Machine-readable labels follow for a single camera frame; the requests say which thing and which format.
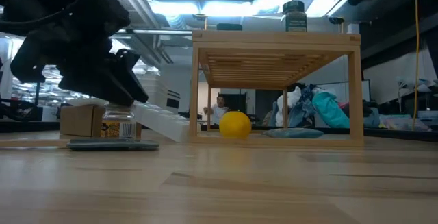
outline jar label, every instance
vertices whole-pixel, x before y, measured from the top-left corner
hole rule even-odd
[[[101,137],[102,138],[133,138],[136,135],[136,124],[119,122],[119,121],[104,121],[102,122]]]
[[[307,32],[307,19],[288,19],[286,26],[288,32]]]

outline wooden leg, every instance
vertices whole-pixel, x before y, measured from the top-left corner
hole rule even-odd
[[[283,90],[283,128],[288,128],[287,113],[287,88]]]
[[[210,87],[210,85],[208,85],[207,108],[208,108],[208,112],[207,112],[207,132],[210,132],[210,125],[211,125],[211,112],[210,112],[210,108],[211,108],[211,87]]]
[[[198,81],[199,81],[199,49],[193,46],[192,86],[190,93],[190,127],[189,136],[197,135],[198,127]]]
[[[363,144],[361,52],[348,55],[348,91],[350,92],[350,137]]]

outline shelf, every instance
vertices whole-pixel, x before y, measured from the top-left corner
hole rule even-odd
[[[201,66],[209,85],[208,106],[212,88],[245,88],[283,90],[287,105],[287,87],[337,58],[348,56],[350,93],[350,139],[276,140],[249,138],[250,142],[291,145],[363,146],[361,92],[361,36],[358,34],[321,34],[296,32],[230,32],[194,31],[192,65],[192,100],[190,135],[196,142],[231,142],[226,138],[199,136],[196,128],[198,104],[198,70]]]
[[[193,42],[212,88],[282,90],[360,45],[360,35],[197,31]]]

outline person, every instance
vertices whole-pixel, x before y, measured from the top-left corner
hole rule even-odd
[[[225,99],[222,95],[218,95],[216,97],[216,104],[212,108],[204,108],[204,114],[207,114],[208,110],[210,110],[211,114],[211,122],[213,124],[219,124],[220,119],[226,112],[228,112],[230,109],[225,107]]]

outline slatted wooden top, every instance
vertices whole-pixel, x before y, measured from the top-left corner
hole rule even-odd
[[[212,88],[284,89],[359,50],[356,34],[195,31],[194,50]]]

